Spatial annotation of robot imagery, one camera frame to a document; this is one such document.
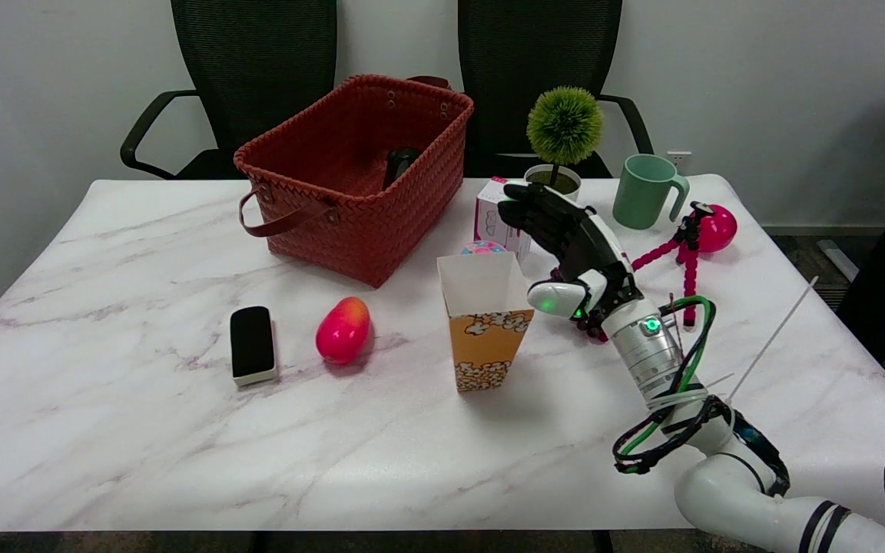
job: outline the pink fruit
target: pink fruit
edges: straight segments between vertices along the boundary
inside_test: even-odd
[[[354,361],[371,333],[371,313],[360,298],[348,297],[323,318],[317,328],[317,351],[337,365]]]

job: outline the robotic arm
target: robotic arm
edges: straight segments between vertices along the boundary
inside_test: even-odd
[[[505,193],[503,221],[559,260],[561,279],[534,283],[528,303],[602,328],[651,412],[614,445],[617,470],[643,475],[669,452],[691,445],[706,459],[675,484],[675,503],[696,528],[770,551],[885,552],[884,526],[823,498],[784,499],[791,484],[777,450],[695,378],[715,305],[699,296],[675,302],[674,311],[689,305],[705,311],[695,345],[682,356],[661,322],[673,308],[659,308],[637,290],[628,257],[592,207],[538,184],[509,184]],[[658,429],[664,444],[635,451]]]

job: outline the popcorn box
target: popcorn box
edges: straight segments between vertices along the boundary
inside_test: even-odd
[[[501,244],[507,250],[517,254],[517,259],[521,260],[531,249],[531,236],[516,228],[507,227],[501,220],[501,214],[498,214],[498,202],[507,199],[503,193],[503,185],[506,185],[507,182],[505,178],[494,177],[489,180],[487,186],[484,186],[480,194],[477,194],[477,214],[473,224],[473,239],[489,240]]]
[[[535,315],[512,252],[436,260],[458,392],[503,384]]]

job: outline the black mesh chair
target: black mesh chair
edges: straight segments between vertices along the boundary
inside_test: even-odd
[[[559,85],[586,88],[624,112],[637,151],[653,154],[644,120],[629,98],[601,94],[621,0],[459,0],[459,62],[476,104],[467,132],[467,177],[521,177],[533,157],[525,135],[538,95]],[[583,178],[610,177],[593,154],[572,167]]]
[[[172,8],[196,90],[159,94],[122,144],[122,162],[165,179],[245,178],[235,150],[333,90],[336,0],[172,0]],[[200,97],[217,149],[174,175],[136,160],[136,150],[179,97]]]

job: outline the chair armrest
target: chair armrest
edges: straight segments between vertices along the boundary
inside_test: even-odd
[[[633,135],[633,141],[637,144],[637,151],[640,154],[653,154],[654,147],[651,146],[651,138],[647,136],[647,127],[644,126],[644,119],[637,110],[637,105],[633,104],[630,98],[611,97],[607,94],[597,94],[598,101],[611,101],[621,106],[624,112],[624,119],[628,120],[630,126],[630,134]]]
[[[145,133],[148,132],[152,123],[154,123],[155,119],[157,119],[159,114],[162,113],[162,110],[169,105],[169,102],[172,102],[179,97],[194,97],[195,95],[197,95],[197,91],[169,91],[162,92],[162,94],[155,97],[152,104],[149,104],[148,108],[145,108],[145,111],[141,112],[141,115],[138,116],[138,121],[134,123],[132,130],[129,131],[129,136],[125,137],[125,141],[122,143],[122,164],[125,164],[125,167],[145,171],[160,178],[173,178],[173,173],[163,171],[163,169],[154,167],[154,165],[144,164],[144,162],[136,160],[134,154],[136,154],[138,145],[141,143],[141,139],[143,139]]]

